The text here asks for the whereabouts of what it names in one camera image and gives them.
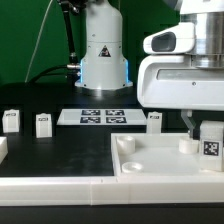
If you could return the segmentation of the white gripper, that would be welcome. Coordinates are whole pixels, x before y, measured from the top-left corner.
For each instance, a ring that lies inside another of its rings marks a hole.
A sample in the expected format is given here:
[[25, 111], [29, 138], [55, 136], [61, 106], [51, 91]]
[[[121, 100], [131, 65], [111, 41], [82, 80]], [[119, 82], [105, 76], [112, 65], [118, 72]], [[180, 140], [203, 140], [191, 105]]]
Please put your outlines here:
[[224, 70], [194, 68], [183, 55], [148, 56], [139, 67], [137, 98], [145, 108], [183, 109], [192, 138], [192, 110], [224, 111]]

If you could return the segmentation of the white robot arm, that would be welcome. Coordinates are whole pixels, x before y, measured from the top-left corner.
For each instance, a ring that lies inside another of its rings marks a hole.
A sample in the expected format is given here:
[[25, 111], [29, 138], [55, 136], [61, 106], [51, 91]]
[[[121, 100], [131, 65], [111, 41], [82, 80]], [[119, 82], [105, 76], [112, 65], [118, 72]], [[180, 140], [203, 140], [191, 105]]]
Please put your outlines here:
[[[224, 111], [224, 0], [163, 0], [178, 25], [146, 37], [137, 99], [145, 108]], [[132, 85], [122, 54], [122, 16], [108, 0], [68, 0], [86, 9], [86, 54], [70, 54], [75, 86], [95, 95]]]

